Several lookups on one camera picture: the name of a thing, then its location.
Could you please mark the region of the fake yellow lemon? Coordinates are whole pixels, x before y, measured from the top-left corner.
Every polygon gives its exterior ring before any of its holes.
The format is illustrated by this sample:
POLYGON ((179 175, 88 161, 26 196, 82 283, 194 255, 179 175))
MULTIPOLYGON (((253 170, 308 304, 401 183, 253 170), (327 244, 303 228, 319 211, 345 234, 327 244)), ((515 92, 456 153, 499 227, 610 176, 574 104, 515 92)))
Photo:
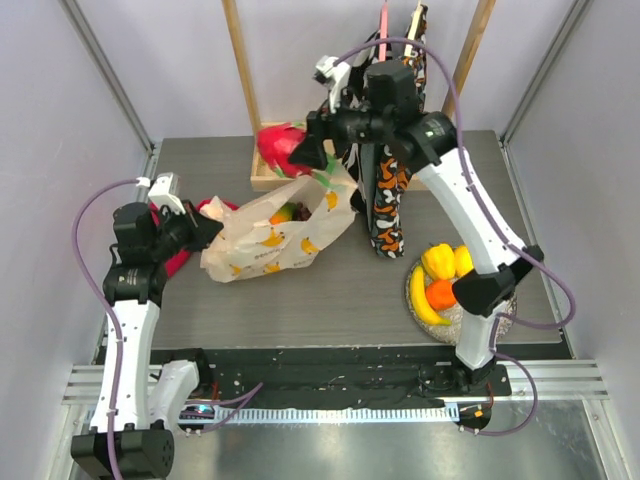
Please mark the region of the fake yellow lemon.
POLYGON ((461 245, 454 250, 454 267, 458 278, 464 277, 474 269, 471 254, 466 245, 461 245))

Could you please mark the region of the orange camouflage garment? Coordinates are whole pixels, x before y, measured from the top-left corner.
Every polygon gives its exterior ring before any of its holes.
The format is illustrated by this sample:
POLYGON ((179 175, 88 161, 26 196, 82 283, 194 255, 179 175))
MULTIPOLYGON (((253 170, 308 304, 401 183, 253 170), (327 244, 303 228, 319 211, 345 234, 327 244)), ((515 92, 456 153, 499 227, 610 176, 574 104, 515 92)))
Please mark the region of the orange camouflage garment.
MULTIPOLYGON (((424 5, 423 20, 419 29, 419 39, 417 41, 425 40, 425 31, 427 28, 427 11, 428 7, 424 5)), ((391 45, 388 44, 387 59, 390 60, 393 57, 391 53, 391 45)), ((425 85, 427 79, 427 67, 424 54, 418 49, 413 47, 412 57, 404 58, 403 50, 405 46, 402 46, 402 51, 399 54, 400 60, 404 64, 410 66, 413 70, 416 90, 419 98, 420 109, 424 110, 426 101, 425 85)), ((375 194, 376 188, 380 190, 387 190, 396 186, 402 191, 402 194, 408 189, 411 174, 405 169, 404 166, 399 164, 388 152, 386 147, 374 146, 373 150, 373 164, 374 168, 374 180, 371 184, 373 187, 372 193, 375 194)), ((385 258, 398 258, 404 255, 404 238, 400 221, 400 213, 396 217, 391 217, 389 214, 378 213, 374 214, 375 199, 369 197, 367 199, 367 205, 370 207, 370 213, 368 214, 369 221, 369 234, 371 245, 376 253, 385 258)))

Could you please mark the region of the fake purple grapes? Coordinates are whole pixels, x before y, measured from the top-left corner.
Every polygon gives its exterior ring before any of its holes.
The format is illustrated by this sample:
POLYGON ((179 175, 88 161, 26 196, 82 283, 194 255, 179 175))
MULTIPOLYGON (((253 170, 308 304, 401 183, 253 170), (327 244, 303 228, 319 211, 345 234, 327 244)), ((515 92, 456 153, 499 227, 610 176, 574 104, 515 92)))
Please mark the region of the fake purple grapes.
POLYGON ((307 221, 311 217, 311 211, 301 202, 296 203, 293 208, 293 221, 307 221))

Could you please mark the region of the banana print plastic bag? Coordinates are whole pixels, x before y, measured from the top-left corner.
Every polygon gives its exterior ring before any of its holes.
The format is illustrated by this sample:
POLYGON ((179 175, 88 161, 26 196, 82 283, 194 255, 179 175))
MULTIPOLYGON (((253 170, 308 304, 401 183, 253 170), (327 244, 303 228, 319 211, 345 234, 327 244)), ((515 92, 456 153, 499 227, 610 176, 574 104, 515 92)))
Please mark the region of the banana print plastic bag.
POLYGON ((326 171, 300 176, 236 210, 217 197, 200 209, 223 224, 200 258, 212 280, 229 283, 307 267, 349 228, 357 184, 339 160, 327 159, 326 171), (271 217, 288 202, 303 204, 310 218, 273 224, 271 217))

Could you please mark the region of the red cloth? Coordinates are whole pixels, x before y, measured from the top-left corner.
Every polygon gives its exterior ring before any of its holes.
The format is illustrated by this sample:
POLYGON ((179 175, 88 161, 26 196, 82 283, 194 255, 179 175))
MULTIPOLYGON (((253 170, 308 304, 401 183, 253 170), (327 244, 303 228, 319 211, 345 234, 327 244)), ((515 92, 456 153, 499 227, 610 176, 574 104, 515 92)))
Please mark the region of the red cloth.
MULTIPOLYGON (((223 206, 223 211, 235 211, 238 209, 236 204, 220 200, 218 197, 205 199, 194 207, 205 215, 203 208, 209 206, 213 200, 223 206)), ((159 259, 164 264, 167 276, 172 278, 185 265, 193 253, 201 252, 202 250, 185 249, 190 233, 185 215, 172 213, 167 207, 158 209, 152 203, 150 204, 150 209, 160 234, 159 248, 157 250, 159 259)))

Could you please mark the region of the black white zebra garment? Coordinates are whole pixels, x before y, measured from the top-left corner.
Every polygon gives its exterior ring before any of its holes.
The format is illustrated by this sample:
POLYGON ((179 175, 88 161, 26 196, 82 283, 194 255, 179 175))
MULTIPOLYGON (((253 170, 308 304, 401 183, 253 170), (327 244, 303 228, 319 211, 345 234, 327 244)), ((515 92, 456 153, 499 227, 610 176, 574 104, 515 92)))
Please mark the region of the black white zebra garment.
MULTIPOLYGON (((351 107, 359 106, 364 98, 364 74, 369 66, 380 61, 380 48, 381 45, 376 45, 369 50, 362 50, 353 60, 347 85, 347 100, 351 107)), ((369 214, 370 207, 367 205, 367 199, 371 197, 375 199, 375 215, 385 213, 391 217, 398 216, 402 191, 394 186, 387 190, 376 188, 375 194, 368 193, 368 185, 371 182, 370 172, 366 170, 362 173, 361 148, 362 145, 354 143, 342 157, 343 166, 358 184, 358 189, 350 199, 352 209, 360 214, 369 214)))

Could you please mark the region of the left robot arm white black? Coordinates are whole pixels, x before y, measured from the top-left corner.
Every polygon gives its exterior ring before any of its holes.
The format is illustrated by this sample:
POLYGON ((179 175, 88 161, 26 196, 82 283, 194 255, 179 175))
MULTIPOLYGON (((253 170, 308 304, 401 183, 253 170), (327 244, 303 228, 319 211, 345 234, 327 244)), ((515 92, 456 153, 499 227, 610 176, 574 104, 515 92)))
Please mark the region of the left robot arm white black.
POLYGON ((188 397, 213 385, 200 348, 169 356, 151 378, 154 332, 167 263, 180 252, 208 247, 223 226, 185 200, 179 212, 158 201, 133 202, 113 214, 111 265, 98 293, 109 326, 103 379, 86 434, 72 439, 71 456, 92 479, 164 479, 171 472, 174 431, 188 397))

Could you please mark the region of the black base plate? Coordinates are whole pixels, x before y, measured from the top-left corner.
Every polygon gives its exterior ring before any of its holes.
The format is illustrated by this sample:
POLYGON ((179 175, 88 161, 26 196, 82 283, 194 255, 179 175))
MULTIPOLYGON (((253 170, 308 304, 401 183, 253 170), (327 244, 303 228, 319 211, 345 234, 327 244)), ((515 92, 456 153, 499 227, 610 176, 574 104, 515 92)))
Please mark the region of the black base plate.
POLYGON ((195 397, 231 400, 256 389, 252 408, 402 409, 512 393, 505 366, 473 377, 448 346, 155 350, 151 361, 180 357, 197 364, 195 397))

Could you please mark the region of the wooden clothes rack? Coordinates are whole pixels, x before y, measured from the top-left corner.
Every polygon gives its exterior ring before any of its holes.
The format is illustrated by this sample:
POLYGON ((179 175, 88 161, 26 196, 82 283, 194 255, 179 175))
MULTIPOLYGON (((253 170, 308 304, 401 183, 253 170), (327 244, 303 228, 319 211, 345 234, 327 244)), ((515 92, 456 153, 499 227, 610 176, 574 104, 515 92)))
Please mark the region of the wooden clothes rack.
MULTIPOLYGON (((477 1, 473 18, 459 55, 455 71, 453 73, 453 83, 455 87, 448 89, 442 111, 450 118, 454 114, 454 91, 461 94, 465 82, 468 78, 477 50, 481 44, 487 25, 494 10, 495 1, 477 1)), ((222 7, 225 15, 226 25, 229 31, 231 45, 233 48, 235 62, 239 73, 242 91, 246 103, 246 108, 252 127, 254 137, 264 126, 279 124, 278 122, 263 122, 260 118, 257 97, 251 76, 248 55, 239 18, 239 13, 235 1, 222 0, 222 7)), ((290 180, 280 179, 271 172, 260 156, 257 148, 254 148, 250 183, 254 191, 266 192, 274 188, 285 185, 290 180)))

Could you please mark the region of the fake yellow banana bunch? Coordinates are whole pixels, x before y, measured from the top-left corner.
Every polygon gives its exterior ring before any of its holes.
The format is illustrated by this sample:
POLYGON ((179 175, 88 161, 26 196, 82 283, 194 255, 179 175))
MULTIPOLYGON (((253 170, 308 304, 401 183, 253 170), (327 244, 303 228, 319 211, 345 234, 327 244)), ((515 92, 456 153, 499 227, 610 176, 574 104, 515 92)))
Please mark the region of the fake yellow banana bunch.
POLYGON ((440 316, 427 302, 425 296, 425 271, 416 266, 409 278, 409 299, 416 316, 426 325, 449 326, 451 321, 440 316))

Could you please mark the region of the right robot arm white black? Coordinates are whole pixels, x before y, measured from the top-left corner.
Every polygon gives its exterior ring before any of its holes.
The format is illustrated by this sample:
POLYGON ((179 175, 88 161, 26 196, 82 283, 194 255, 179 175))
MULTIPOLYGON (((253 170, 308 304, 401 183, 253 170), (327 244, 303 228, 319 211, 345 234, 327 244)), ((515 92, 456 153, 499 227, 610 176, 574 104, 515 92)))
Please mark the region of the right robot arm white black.
POLYGON ((477 177, 456 127, 442 112, 420 107, 414 74, 400 60, 371 65, 365 72, 363 103, 346 100, 351 67, 322 57, 314 78, 328 90, 327 100, 306 117, 306 134, 289 160, 296 166, 325 170, 327 140, 336 151, 357 143, 389 148, 438 200, 464 244, 474 268, 453 285, 462 307, 451 380, 472 395, 483 388, 496 365, 495 328, 516 286, 544 258, 508 228, 477 177))

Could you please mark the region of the fake red dragon fruit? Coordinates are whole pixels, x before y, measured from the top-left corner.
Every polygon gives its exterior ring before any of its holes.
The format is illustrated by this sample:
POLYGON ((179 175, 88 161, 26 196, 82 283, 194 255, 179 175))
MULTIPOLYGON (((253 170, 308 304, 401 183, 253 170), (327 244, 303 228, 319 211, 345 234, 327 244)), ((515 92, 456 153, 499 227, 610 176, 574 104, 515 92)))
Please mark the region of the fake red dragon fruit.
POLYGON ((257 150, 268 168, 280 179, 296 180, 309 176, 324 187, 331 187, 331 173, 335 167, 335 157, 324 151, 327 160, 326 170, 314 170, 305 165, 294 164, 289 160, 291 153, 304 140, 306 129, 302 123, 281 123, 264 126, 257 135, 257 150))

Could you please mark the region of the fake yellow bell pepper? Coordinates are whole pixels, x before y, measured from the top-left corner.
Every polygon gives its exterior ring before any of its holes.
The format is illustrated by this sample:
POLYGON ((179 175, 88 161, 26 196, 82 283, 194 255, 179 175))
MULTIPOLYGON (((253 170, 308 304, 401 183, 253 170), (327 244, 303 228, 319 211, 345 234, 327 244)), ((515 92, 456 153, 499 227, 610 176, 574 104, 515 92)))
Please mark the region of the fake yellow bell pepper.
POLYGON ((454 251, 449 244, 441 243, 426 249, 421 262, 432 280, 451 280, 456 275, 454 251))

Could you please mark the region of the pink clothes hanger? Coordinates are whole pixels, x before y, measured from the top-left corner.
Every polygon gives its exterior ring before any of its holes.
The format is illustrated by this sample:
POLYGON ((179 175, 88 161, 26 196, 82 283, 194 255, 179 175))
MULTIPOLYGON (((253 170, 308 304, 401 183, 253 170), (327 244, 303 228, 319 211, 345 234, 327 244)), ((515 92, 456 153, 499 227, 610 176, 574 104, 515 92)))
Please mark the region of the pink clothes hanger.
POLYGON ((383 43, 379 44, 378 47, 378 60, 383 62, 387 59, 388 53, 388 43, 386 39, 389 35, 389 5, 388 2, 385 1, 380 10, 380 22, 379 22, 379 38, 383 40, 383 43))

